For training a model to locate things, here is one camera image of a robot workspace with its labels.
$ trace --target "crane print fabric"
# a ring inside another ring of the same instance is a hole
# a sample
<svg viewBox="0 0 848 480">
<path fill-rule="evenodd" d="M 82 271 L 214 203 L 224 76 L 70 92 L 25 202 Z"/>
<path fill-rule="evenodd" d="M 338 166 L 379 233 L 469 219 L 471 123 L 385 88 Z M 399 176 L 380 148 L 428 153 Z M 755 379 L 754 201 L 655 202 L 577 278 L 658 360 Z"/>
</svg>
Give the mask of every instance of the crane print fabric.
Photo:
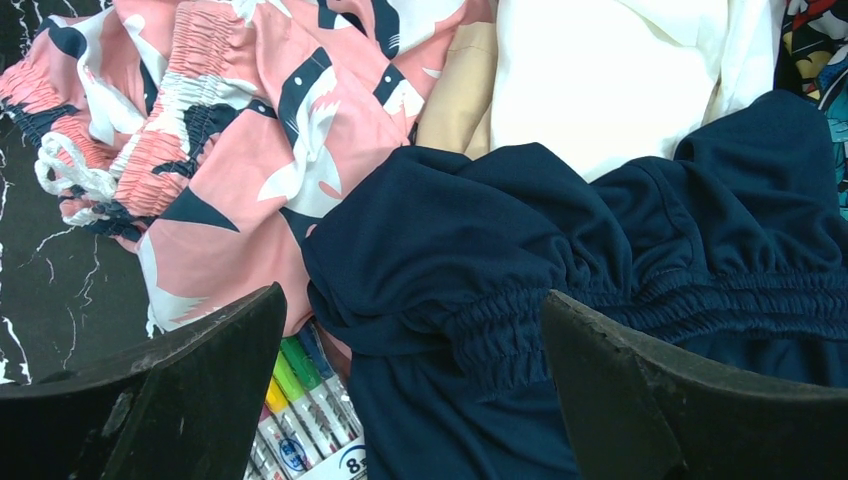
<svg viewBox="0 0 848 480">
<path fill-rule="evenodd" d="M 487 0 L 116 0 L 46 18 L 0 101 L 64 221 L 138 254 L 150 321 L 279 282 L 292 334 L 310 315 L 301 242 L 409 143 L 477 21 Z"/>
</svg>

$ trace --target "white drawstring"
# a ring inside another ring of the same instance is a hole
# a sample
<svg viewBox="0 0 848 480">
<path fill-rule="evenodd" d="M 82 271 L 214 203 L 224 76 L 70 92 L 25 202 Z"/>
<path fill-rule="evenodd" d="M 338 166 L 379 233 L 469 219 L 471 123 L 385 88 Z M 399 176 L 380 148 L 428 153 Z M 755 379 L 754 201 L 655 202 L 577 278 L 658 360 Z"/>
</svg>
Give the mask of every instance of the white drawstring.
<svg viewBox="0 0 848 480">
<path fill-rule="evenodd" d="M 62 149 L 68 152 L 73 165 L 68 166 L 59 158 Z M 62 174 L 62 177 L 50 180 L 51 170 Z M 95 202 L 111 201 L 118 189 L 117 182 L 109 172 L 88 168 L 79 147 L 70 138 L 58 132 L 47 132 L 41 137 L 41 148 L 38 149 L 38 160 L 35 161 L 35 177 L 47 193 L 60 195 L 63 190 L 79 185 L 86 191 L 88 198 Z M 83 226 L 107 218 L 107 215 L 94 213 L 91 208 L 83 208 L 73 216 L 63 217 L 62 220 L 67 225 Z"/>
</svg>

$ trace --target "navy blue shirt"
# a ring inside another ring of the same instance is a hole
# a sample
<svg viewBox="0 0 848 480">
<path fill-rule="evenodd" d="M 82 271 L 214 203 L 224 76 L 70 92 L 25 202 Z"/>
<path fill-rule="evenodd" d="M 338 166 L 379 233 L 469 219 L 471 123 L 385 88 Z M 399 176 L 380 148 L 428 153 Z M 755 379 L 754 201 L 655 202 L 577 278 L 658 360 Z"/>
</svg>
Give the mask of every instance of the navy blue shirt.
<svg viewBox="0 0 848 480">
<path fill-rule="evenodd" d="M 783 92 L 592 184 L 538 144 L 396 150 L 303 244 L 316 318 L 353 350 L 369 478 L 577 477 L 550 289 L 684 345 L 848 340 L 833 182 L 825 118 Z"/>
</svg>

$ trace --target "black marble surface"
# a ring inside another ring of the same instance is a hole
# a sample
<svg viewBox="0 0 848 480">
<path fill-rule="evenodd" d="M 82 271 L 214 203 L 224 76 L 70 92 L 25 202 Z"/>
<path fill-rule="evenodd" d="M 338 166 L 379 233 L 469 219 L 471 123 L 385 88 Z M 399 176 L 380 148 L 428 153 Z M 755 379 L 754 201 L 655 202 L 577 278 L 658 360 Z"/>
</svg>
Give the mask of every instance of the black marble surface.
<svg viewBox="0 0 848 480">
<path fill-rule="evenodd" d="M 84 16 L 101 0 L 0 2 L 2 68 L 19 61 L 42 18 Z M 135 255 L 62 223 L 38 185 L 36 149 L 0 120 L 0 383 L 37 382 L 147 338 L 147 295 Z"/>
</svg>

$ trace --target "beige fabric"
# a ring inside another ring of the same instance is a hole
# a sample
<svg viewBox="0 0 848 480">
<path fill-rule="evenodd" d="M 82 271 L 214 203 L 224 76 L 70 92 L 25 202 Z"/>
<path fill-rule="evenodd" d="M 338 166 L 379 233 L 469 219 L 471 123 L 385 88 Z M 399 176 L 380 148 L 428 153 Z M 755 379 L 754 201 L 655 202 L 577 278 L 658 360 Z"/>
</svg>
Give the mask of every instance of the beige fabric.
<svg viewBox="0 0 848 480">
<path fill-rule="evenodd" d="M 497 52 L 494 24 L 457 29 L 442 75 L 418 117 L 416 145 L 464 153 L 472 160 L 489 152 Z"/>
</svg>

